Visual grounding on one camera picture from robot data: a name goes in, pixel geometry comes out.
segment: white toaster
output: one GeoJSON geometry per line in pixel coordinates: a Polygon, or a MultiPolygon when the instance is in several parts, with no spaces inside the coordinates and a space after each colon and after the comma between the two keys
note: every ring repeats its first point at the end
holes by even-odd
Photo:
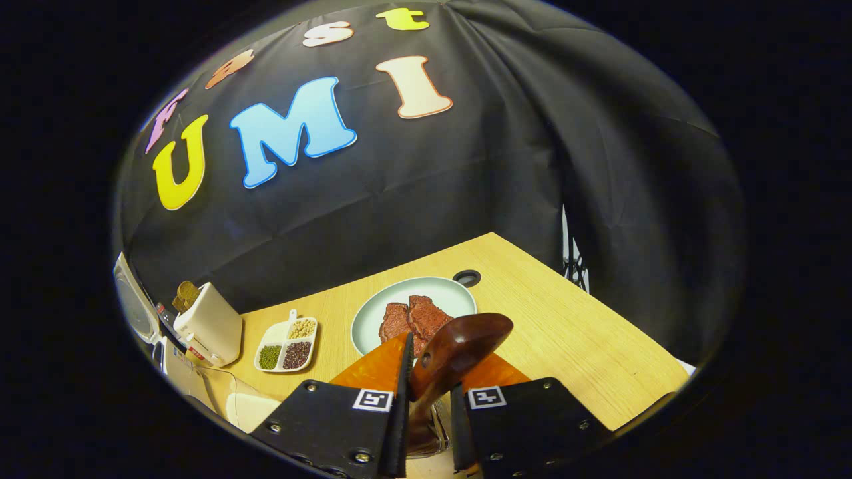
{"type": "Polygon", "coordinates": [[[213,366],[225,366],[239,356],[243,318],[211,283],[203,284],[199,290],[193,306],[175,318],[175,331],[200,359],[213,366]]]}

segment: blue letter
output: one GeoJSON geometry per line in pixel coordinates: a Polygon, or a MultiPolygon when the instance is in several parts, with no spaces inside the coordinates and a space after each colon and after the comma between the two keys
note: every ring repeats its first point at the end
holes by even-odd
{"type": "Polygon", "coordinates": [[[334,100],[336,84],[337,77],[324,77],[302,85],[296,90],[286,117],[263,103],[252,105],[233,117],[231,128],[239,132],[243,143],[246,168],[243,185],[246,188],[268,181],[278,169],[275,163],[266,160],[263,145],[284,164],[296,164],[302,127],[308,131],[305,154],[311,158],[355,143],[358,135],[346,128],[337,110],[334,100]]]}

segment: white divided tray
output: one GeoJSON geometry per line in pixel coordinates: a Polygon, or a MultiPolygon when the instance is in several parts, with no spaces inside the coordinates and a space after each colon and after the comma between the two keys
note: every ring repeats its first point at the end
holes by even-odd
{"type": "Polygon", "coordinates": [[[255,369],[258,371],[264,372],[294,372],[300,371],[308,366],[311,363],[311,358],[314,355],[314,342],[317,337],[317,330],[320,328],[320,324],[317,322],[315,318],[297,318],[296,310],[290,310],[290,319],[275,323],[271,325],[266,332],[263,333],[263,338],[261,338],[260,344],[257,345],[257,352],[255,353],[255,369]],[[290,329],[293,327],[296,321],[301,320],[309,320],[314,322],[314,332],[305,338],[296,338],[296,339],[287,339],[287,336],[290,334],[290,329]],[[302,363],[299,367],[294,367],[292,369],[284,369],[284,358],[287,353],[287,345],[293,343],[300,343],[307,341],[311,343],[311,348],[308,350],[308,358],[305,362],[302,363]],[[272,369],[263,369],[258,362],[261,359],[261,350],[266,346],[281,346],[281,352],[278,355],[278,361],[275,364],[275,367],[272,369]]]}

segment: pink letter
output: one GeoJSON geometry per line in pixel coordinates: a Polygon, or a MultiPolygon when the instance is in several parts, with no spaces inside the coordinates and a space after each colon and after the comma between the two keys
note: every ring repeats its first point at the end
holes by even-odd
{"type": "Polygon", "coordinates": [[[177,102],[186,96],[188,91],[189,88],[183,89],[183,91],[176,96],[174,100],[170,101],[169,104],[163,108],[163,111],[157,115],[157,121],[154,122],[154,130],[151,132],[151,141],[148,142],[148,147],[145,148],[145,153],[148,153],[148,150],[150,150],[151,147],[154,146],[154,143],[159,140],[159,137],[163,134],[163,125],[165,122],[169,121],[171,114],[175,112],[177,102]]]}

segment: meat slice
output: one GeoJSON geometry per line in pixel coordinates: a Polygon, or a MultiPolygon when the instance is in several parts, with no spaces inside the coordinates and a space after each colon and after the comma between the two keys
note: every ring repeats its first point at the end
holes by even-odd
{"type": "Polygon", "coordinates": [[[420,338],[429,341],[452,316],[443,312],[432,303],[428,296],[409,296],[408,326],[420,338]]]}
{"type": "Polygon", "coordinates": [[[412,334],[414,337],[414,357],[419,357],[420,353],[426,348],[426,344],[429,344],[429,341],[419,337],[417,334],[412,334]]]}
{"type": "Polygon", "coordinates": [[[403,332],[409,332],[408,305],[403,303],[388,303],[384,310],[382,325],[378,328],[379,339],[382,343],[395,338],[403,332]]]}

